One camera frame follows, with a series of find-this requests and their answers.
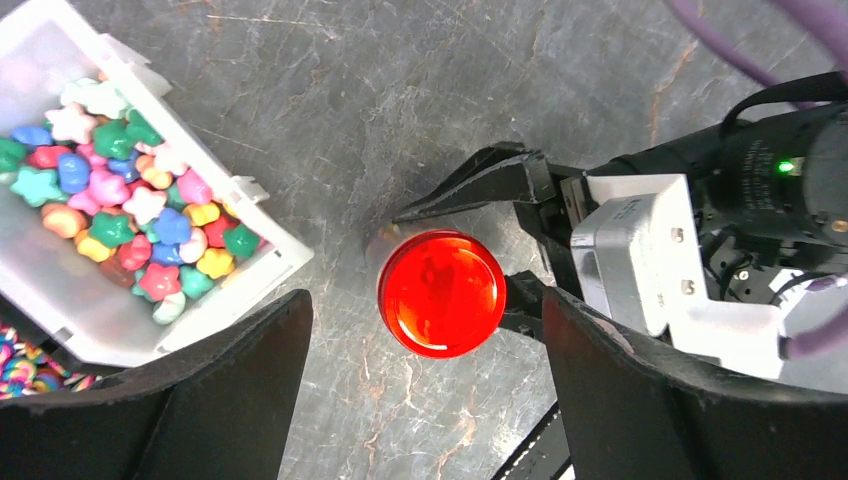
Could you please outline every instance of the black wire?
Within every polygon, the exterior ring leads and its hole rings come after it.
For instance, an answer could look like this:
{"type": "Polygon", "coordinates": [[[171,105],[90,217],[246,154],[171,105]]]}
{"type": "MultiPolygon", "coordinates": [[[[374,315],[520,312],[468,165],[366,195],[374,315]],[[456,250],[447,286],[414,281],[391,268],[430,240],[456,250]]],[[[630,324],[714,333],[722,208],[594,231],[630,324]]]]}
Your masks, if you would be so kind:
{"type": "Polygon", "coordinates": [[[790,280],[784,283],[783,286],[778,288],[776,292],[774,292],[774,296],[771,297],[769,305],[777,305],[777,300],[780,298],[781,295],[788,292],[789,290],[792,290],[798,285],[801,285],[804,282],[816,280],[818,278],[828,277],[830,275],[830,273],[804,272],[801,275],[798,275],[797,277],[792,277],[790,280]]]}

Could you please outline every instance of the orange bead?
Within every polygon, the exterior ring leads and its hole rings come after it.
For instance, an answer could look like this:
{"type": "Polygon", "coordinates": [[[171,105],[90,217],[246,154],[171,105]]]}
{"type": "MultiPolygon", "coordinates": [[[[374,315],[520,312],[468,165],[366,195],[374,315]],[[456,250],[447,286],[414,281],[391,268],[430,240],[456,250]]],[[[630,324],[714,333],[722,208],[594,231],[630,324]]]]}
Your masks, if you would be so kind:
{"type": "Polygon", "coordinates": [[[41,209],[41,224],[62,238],[74,238],[88,226],[88,221],[67,205],[49,203],[41,209]]]}

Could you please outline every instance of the table surface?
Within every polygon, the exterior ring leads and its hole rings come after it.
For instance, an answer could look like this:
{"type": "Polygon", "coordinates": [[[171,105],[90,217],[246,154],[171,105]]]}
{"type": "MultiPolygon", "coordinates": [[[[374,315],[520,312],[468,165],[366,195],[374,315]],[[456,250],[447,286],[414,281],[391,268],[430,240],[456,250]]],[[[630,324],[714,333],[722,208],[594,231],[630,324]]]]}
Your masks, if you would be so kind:
{"type": "MultiPolygon", "coordinates": [[[[315,326],[280,478],[488,478],[554,400],[532,340],[498,333],[431,361],[392,339],[362,255],[380,219],[495,141],[591,166],[713,124],[755,89],[659,0],[72,3],[153,61],[174,110],[315,249],[281,289],[312,292],[315,326]]],[[[764,2],[701,8],[782,78],[832,67],[764,2]]],[[[448,221],[505,271],[539,268],[508,206],[448,221]]]]}

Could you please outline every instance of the red cup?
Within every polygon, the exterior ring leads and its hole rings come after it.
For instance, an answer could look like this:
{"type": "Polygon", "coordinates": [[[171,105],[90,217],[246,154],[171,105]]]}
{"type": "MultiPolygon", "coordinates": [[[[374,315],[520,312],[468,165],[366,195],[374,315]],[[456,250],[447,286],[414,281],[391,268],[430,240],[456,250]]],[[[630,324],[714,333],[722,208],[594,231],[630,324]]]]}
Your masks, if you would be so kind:
{"type": "Polygon", "coordinates": [[[386,326],[407,349],[430,358],[474,350],[500,324],[506,281],[476,239],[429,230],[394,248],[380,270],[377,303],[386,326]]]}

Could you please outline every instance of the yellow bead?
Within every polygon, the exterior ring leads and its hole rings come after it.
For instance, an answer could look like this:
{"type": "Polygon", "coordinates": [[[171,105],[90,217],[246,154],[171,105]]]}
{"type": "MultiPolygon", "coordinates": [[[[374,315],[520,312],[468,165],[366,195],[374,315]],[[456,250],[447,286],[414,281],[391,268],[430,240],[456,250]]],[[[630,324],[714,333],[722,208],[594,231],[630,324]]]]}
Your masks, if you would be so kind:
{"type": "Polygon", "coordinates": [[[210,248],[197,261],[197,269],[213,280],[229,275],[235,268],[233,256],[223,248],[210,248]]]}
{"type": "Polygon", "coordinates": [[[116,248],[107,248],[102,243],[88,236],[88,230],[83,230],[74,237],[77,252],[95,262],[103,262],[115,254],[116,248]]]}
{"type": "Polygon", "coordinates": [[[191,204],[183,209],[183,215],[191,220],[193,227],[202,227],[207,223],[218,220],[218,217],[221,216],[221,209],[214,203],[207,203],[206,205],[191,204]]]}
{"type": "Polygon", "coordinates": [[[229,203],[221,202],[221,206],[224,207],[224,211],[227,212],[229,216],[238,218],[238,215],[236,215],[236,212],[233,211],[233,207],[231,207],[229,203]]]}

